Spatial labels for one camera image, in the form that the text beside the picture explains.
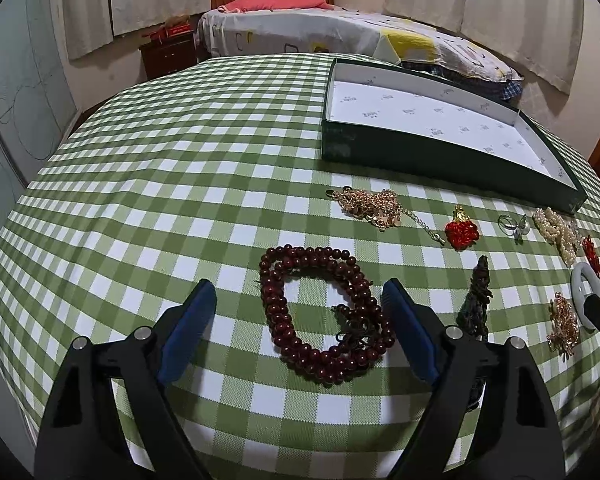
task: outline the dark red bead bracelet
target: dark red bead bracelet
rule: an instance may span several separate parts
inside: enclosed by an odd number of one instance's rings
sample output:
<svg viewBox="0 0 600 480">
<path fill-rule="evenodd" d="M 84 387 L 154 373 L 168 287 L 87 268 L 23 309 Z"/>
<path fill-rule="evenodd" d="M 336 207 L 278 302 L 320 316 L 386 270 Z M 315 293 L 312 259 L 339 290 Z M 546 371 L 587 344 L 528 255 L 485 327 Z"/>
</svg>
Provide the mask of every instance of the dark red bead bracelet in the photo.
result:
<svg viewBox="0 0 600 480">
<path fill-rule="evenodd" d="M 284 277 L 303 270 L 322 270 L 350 297 L 351 307 L 334 306 L 346 320 L 337 346 L 320 351 L 302 342 L 289 314 L 284 295 Z M 395 334 L 378 300 L 371 296 L 371 283 L 347 250 L 330 247 L 270 247 L 260 260 L 262 304 L 280 355 L 299 372 L 325 384 L 341 383 L 367 370 L 395 343 Z"/>
</svg>

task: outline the gold chain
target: gold chain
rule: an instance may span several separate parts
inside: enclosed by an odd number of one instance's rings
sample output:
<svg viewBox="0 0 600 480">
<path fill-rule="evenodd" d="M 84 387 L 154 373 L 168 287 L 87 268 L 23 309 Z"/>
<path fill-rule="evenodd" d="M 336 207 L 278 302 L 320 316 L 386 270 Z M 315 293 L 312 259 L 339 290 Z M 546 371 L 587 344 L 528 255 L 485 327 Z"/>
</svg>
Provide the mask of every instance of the gold chain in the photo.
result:
<svg viewBox="0 0 600 480">
<path fill-rule="evenodd" d="M 400 227 L 400 216 L 405 214 L 422 227 L 432 240 L 440 245 L 445 244 L 444 239 L 433 232 L 413 211 L 400 205 L 395 191 L 383 189 L 380 193 L 370 193 L 363 189 L 345 186 L 342 192 L 328 189 L 327 196 L 336 200 L 347 213 L 367 220 L 382 232 L 388 227 Z"/>
<path fill-rule="evenodd" d="M 571 305 L 561 292 L 555 293 L 555 301 L 549 306 L 550 319 L 554 324 L 554 332 L 548 335 L 549 350 L 557 350 L 562 360 L 573 355 L 575 346 L 580 339 L 578 321 Z"/>
</svg>

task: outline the blue gripper pad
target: blue gripper pad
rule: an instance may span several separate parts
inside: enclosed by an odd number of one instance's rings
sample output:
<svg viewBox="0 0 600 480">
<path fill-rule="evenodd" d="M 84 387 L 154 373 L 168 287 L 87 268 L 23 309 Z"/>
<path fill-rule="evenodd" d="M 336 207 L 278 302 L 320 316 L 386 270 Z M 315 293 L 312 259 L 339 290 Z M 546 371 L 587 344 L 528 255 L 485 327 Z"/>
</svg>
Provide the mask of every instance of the blue gripper pad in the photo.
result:
<svg viewBox="0 0 600 480">
<path fill-rule="evenodd" d="M 162 384 L 177 381 L 187 368 L 209 320 L 216 312 L 216 288 L 203 280 L 183 304 L 186 307 L 162 346 L 162 361 L 157 379 Z"/>
<path fill-rule="evenodd" d="M 414 301 L 395 278 L 382 287 L 381 304 L 391 317 L 395 335 L 414 375 L 433 386 L 441 373 L 436 367 L 436 345 L 419 321 Z"/>
</svg>

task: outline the table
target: table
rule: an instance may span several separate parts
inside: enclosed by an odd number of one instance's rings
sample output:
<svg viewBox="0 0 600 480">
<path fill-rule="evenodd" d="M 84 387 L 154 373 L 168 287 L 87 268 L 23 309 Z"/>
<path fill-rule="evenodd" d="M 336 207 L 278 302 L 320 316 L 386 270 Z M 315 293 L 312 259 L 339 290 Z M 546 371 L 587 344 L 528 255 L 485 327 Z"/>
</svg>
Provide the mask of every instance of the table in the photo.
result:
<svg viewBox="0 0 600 480">
<path fill-rule="evenodd" d="M 213 59 L 121 92 L 59 147 L 0 232 L 0 368 L 33 430 L 75 336 L 123 338 L 208 278 L 217 314 L 168 397 L 210 472 L 219 479 L 385 476 L 426 405 L 426 387 L 399 346 L 366 376 L 329 389 L 289 371 L 264 323 L 260 255 L 285 243 L 347 248 L 375 281 L 376 297 L 396 277 L 450 324 L 486 254 L 490 340 L 527 341 L 573 465 L 600 421 L 600 334 L 581 330 L 568 362 L 548 350 L 549 301 L 556 291 L 571 297 L 570 271 L 535 228 L 521 246 L 498 228 L 498 215 L 529 215 L 528 206 L 321 161 L 332 60 Z M 600 254 L 600 181 L 574 149 L 547 134 L 586 187 L 576 218 Z M 410 220 L 380 233 L 327 199 L 326 189 L 344 185 L 390 187 L 438 230 L 460 203 L 480 241 L 456 253 Z M 336 291 L 309 278 L 285 291 L 299 335 L 330 346 Z M 145 463 L 124 388 L 114 389 L 130 448 Z M 465 457 L 476 420 L 477 412 L 466 417 L 450 464 Z"/>
</svg>

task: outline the jewelry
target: jewelry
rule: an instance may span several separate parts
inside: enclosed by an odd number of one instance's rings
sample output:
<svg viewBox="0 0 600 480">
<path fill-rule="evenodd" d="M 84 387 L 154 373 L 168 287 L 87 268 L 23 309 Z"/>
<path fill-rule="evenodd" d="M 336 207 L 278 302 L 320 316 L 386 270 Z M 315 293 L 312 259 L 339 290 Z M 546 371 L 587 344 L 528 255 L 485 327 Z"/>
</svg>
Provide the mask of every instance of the jewelry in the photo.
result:
<svg viewBox="0 0 600 480">
<path fill-rule="evenodd" d="M 540 208 L 536 209 L 533 219 L 542 237 L 550 244 L 555 243 L 560 257 L 568 267 L 571 267 L 576 261 L 576 251 L 573 246 L 579 243 L 573 230 L 550 207 L 544 211 Z"/>
<path fill-rule="evenodd" d="M 468 335 L 478 341 L 488 340 L 489 329 L 487 328 L 487 306 L 493 298 L 489 290 L 489 267 L 486 256 L 478 258 L 478 265 L 471 276 L 469 293 L 456 317 L 456 324 Z M 478 407 L 480 397 L 484 390 L 484 379 L 476 379 L 469 394 L 467 411 L 470 412 Z"/>
<path fill-rule="evenodd" d="M 580 340 L 580 332 L 576 315 L 561 292 L 555 293 L 555 301 L 549 306 L 549 314 L 554 328 L 554 332 L 546 337 L 549 350 L 557 350 L 563 361 L 568 360 Z"/>
<path fill-rule="evenodd" d="M 363 189 L 344 186 L 342 192 L 327 190 L 327 196 L 336 200 L 340 207 L 356 218 L 365 219 L 381 232 L 388 227 L 400 227 L 400 216 L 405 214 L 422 227 L 432 240 L 444 245 L 445 241 L 433 232 L 413 211 L 403 208 L 398 202 L 395 191 L 383 189 L 380 193 L 371 193 Z"/>
<path fill-rule="evenodd" d="M 573 300 L 573 306 L 576 309 L 576 313 L 580 318 L 580 323 L 584 325 L 587 330 L 595 330 L 596 326 L 590 322 L 589 318 L 584 314 L 584 290 L 582 288 L 582 279 L 589 282 L 589 286 L 594 294 L 597 294 L 600 298 L 600 280 L 593 268 L 586 262 L 578 262 L 573 266 L 571 271 L 571 299 Z"/>
<path fill-rule="evenodd" d="M 498 225 L 503 232 L 506 232 L 505 230 L 512 231 L 513 238 L 517 243 L 522 243 L 522 237 L 528 235 L 531 230 L 526 215 L 522 215 L 522 218 L 517 223 L 509 215 L 500 215 L 498 216 Z"/>
<path fill-rule="evenodd" d="M 454 209 L 454 219 L 445 227 L 446 239 L 456 251 L 462 251 L 480 238 L 478 226 L 471 222 L 461 205 Z"/>
<path fill-rule="evenodd" d="M 591 235 L 582 239 L 582 248 L 584 249 L 584 254 L 587 257 L 589 265 L 596 273 L 596 276 L 600 278 L 600 259 L 596 254 L 596 248 L 591 240 Z"/>
<path fill-rule="evenodd" d="M 395 333 L 378 300 L 371 296 L 372 282 L 360 272 L 347 250 L 330 247 L 270 247 L 260 259 L 262 304 L 273 336 L 273 344 L 289 366 L 325 384 L 339 384 L 354 372 L 367 370 L 395 343 Z M 349 295 L 352 308 L 333 307 L 346 320 L 347 328 L 336 339 L 337 346 L 320 352 L 296 335 L 284 296 L 284 277 L 295 270 L 326 271 Z"/>
</svg>

